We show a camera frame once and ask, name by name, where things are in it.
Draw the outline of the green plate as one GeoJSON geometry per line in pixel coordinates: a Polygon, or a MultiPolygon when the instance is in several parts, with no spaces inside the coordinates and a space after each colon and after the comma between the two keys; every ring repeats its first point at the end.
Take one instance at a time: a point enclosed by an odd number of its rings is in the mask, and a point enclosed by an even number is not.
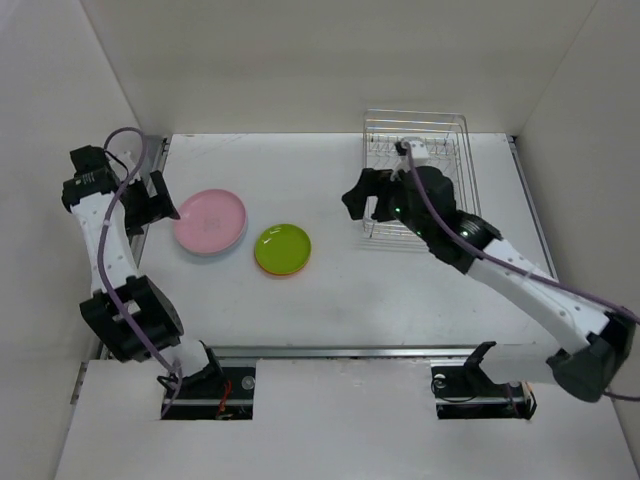
{"type": "Polygon", "coordinates": [[[277,224],[264,230],[254,246],[254,257],[267,268],[289,270],[309,261],[312,243],[305,230],[277,224]]]}

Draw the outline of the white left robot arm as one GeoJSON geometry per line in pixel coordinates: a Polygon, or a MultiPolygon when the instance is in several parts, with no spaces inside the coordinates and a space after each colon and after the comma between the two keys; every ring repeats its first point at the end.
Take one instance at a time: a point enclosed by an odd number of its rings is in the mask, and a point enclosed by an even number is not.
{"type": "Polygon", "coordinates": [[[217,394],[224,372],[214,353],[201,341],[184,340],[177,310],[139,271],[130,245],[147,225],[179,217],[162,173],[151,173],[150,193],[139,178],[120,179],[101,147],[78,148],[70,158],[75,173],[63,185],[62,203],[80,225],[91,267],[82,318],[117,360],[154,358],[165,365],[169,373],[159,381],[166,388],[217,394]]]}

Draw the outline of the light blue plate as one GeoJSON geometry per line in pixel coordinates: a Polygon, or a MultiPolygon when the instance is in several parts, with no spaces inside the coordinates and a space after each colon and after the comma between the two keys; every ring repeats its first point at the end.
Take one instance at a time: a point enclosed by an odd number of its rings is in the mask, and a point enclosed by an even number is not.
{"type": "Polygon", "coordinates": [[[192,256],[195,256],[197,258],[216,258],[216,257],[224,257],[228,254],[233,253],[235,250],[237,250],[244,242],[244,238],[240,238],[239,240],[235,241],[232,244],[229,244],[227,247],[215,251],[215,252],[208,252],[208,253],[199,253],[199,252],[195,252],[195,251],[190,251],[188,250],[188,253],[192,256]]]}

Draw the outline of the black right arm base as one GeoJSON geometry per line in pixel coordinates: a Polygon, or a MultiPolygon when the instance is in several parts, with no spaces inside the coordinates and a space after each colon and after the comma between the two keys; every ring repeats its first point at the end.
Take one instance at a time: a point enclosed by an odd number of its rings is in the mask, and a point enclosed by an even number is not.
{"type": "Polygon", "coordinates": [[[433,366],[430,388],[439,420],[517,419],[529,421],[537,400],[527,383],[493,383],[481,370],[433,366]]]}

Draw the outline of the orange plate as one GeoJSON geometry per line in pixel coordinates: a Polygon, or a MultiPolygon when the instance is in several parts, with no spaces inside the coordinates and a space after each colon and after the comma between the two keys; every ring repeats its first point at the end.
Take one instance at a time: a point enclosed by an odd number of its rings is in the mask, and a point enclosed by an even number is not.
{"type": "Polygon", "coordinates": [[[304,271],[305,268],[308,265],[309,265],[309,263],[306,262],[304,264],[297,265],[293,269],[289,269],[289,270],[280,269],[280,270],[278,270],[278,269],[274,269],[274,268],[267,268],[265,265],[261,264],[260,262],[257,263],[257,266],[259,267],[259,269],[261,270],[262,273],[264,273],[265,275],[274,277],[274,278],[293,277],[295,275],[298,275],[302,271],[304,271]]]}

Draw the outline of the pink plate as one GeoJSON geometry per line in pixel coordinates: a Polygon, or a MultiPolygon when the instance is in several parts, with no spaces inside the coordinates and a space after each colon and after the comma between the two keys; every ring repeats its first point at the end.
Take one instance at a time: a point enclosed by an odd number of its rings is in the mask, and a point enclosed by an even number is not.
{"type": "Polygon", "coordinates": [[[243,201],[224,189],[200,191],[185,200],[178,212],[174,238],[185,250],[199,253],[226,247],[248,223],[243,201]]]}

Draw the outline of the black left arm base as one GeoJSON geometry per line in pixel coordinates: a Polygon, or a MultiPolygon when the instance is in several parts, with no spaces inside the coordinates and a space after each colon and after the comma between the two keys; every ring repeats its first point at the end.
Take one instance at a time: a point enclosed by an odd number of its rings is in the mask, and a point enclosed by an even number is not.
{"type": "Polygon", "coordinates": [[[231,363],[222,373],[205,369],[182,380],[174,396],[177,378],[159,377],[165,388],[160,407],[162,420],[252,420],[256,365],[231,363]]]}

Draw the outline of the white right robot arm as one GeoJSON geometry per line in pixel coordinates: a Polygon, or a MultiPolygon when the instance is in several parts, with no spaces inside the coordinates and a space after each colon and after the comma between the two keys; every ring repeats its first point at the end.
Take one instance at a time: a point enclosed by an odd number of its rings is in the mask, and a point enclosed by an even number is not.
{"type": "Polygon", "coordinates": [[[508,355],[494,340],[480,343],[457,371],[470,391],[537,381],[589,403],[614,395],[610,384],[631,352],[635,314],[539,270],[496,227],[459,209],[452,181],[435,167],[365,168],[341,201],[352,219],[361,220],[370,198],[376,200],[374,221],[400,222],[437,260],[491,288],[554,338],[544,353],[518,346],[508,355]]]}

